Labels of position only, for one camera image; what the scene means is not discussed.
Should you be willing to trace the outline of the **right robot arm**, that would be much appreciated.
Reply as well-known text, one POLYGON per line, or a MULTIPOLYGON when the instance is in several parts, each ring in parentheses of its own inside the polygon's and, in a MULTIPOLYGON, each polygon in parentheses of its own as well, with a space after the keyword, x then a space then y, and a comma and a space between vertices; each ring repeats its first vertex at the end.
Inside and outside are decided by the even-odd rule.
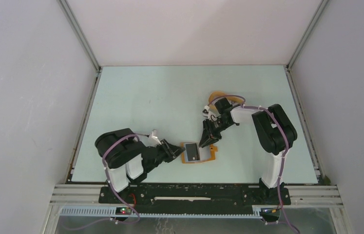
POLYGON ((259 199, 271 204, 278 197, 285 161, 298 135, 280 104, 268 108, 230 101, 227 96, 212 100, 202 111, 203 131, 199 147, 210 146, 222 139, 221 133, 233 125, 253 122, 259 142, 268 153, 267 168, 260 181, 259 199))

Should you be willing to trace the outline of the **dark credit card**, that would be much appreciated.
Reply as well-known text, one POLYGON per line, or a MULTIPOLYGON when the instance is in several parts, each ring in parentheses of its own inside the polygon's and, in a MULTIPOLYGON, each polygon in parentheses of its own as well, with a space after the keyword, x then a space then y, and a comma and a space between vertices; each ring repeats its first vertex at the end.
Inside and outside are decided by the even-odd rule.
POLYGON ((186 143, 184 147, 186 149, 185 160, 187 162, 194 162, 200 159, 200 153, 196 143, 186 143))

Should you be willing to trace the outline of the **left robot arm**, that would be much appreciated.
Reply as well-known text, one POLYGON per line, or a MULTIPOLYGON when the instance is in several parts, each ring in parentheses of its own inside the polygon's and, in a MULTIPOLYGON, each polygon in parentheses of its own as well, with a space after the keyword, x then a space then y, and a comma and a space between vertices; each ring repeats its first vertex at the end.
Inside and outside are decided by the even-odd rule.
POLYGON ((111 187, 110 196, 117 203, 127 201, 130 183, 142 182, 153 169, 174 161, 185 151, 184 147, 159 139, 157 130, 140 134, 130 128, 100 135, 95 147, 111 187))

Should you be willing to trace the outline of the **orange leather card holder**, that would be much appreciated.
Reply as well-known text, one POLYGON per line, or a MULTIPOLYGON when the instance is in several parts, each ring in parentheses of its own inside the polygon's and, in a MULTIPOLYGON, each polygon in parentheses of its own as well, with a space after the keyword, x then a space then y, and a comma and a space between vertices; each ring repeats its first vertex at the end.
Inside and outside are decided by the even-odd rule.
MULTIPOLYGON (((182 142, 180 144, 180 146, 184 147, 186 143, 188 143, 188 142, 182 142)), ((218 152, 218 147, 215 146, 214 144, 211 144, 210 146, 207 146, 204 148, 200 148, 198 145, 198 149, 199 149, 199 153, 200 153, 200 159, 198 161, 194 161, 194 162, 187 162, 185 160, 184 164, 204 163, 204 162, 213 161, 216 159, 216 153, 218 152)))

